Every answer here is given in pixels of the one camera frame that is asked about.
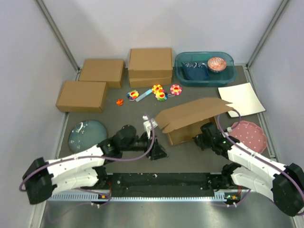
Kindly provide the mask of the light blue tube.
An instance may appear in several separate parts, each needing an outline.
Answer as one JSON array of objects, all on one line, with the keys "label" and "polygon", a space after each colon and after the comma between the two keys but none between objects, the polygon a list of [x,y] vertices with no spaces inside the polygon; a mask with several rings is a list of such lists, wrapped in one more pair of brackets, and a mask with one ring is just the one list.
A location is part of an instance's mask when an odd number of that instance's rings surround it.
[{"label": "light blue tube", "polygon": [[152,93],[152,90],[149,89],[149,90],[147,90],[146,92],[144,92],[143,94],[139,95],[139,96],[135,99],[135,101],[136,101],[136,102],[139,102],[139,101],[141,101],[142,99],[144,99],[145,97],[147,97],[148,95],[150,95],[151,93]]}]

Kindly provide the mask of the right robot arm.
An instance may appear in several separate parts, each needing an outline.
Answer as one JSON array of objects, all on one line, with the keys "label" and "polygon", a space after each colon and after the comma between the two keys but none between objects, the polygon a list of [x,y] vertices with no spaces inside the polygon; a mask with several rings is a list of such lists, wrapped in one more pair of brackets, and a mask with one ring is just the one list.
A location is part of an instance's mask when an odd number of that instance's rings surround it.
[{"label": "right robot arm", "polygon": [[267,197],[288,216],[304,214],[304,171],[300,166],[268,159],[214,123],[207,123],[200,129],[201,133],[193,138],[195,144],[232,162],[221,172],[225,187],[237,185],[253,190]]}]

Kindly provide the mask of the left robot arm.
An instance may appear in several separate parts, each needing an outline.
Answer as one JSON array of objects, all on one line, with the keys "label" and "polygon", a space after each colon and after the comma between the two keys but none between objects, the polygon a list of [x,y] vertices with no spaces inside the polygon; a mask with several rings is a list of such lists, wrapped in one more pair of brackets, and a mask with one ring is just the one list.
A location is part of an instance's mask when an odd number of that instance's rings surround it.
[{"label": "left robot arm", "polygon": [[153,161],[166,158],[167,153],[154,131],[138,136],[134,126],[125,125],[113,137],[83,152],[49,161],[35,159],[24,173],[19,190],[27,194],[31,205],[36,205],[63,191],[103,188],[108,182],[104,165],[143,157]]}]

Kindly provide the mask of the brown cardboard box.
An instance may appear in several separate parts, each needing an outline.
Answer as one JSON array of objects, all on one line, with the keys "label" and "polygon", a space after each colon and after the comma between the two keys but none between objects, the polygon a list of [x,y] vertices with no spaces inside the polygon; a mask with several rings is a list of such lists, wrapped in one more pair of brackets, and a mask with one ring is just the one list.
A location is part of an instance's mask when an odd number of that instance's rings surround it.
[{"label": "brown cardboard box", "polygon": [[201,133],[200,127],[216,124],[216,116],[233,110],[230,102],[217,97],[200,98],[159,112],[158,127],[167,135],[170,145],[192,140]]}]

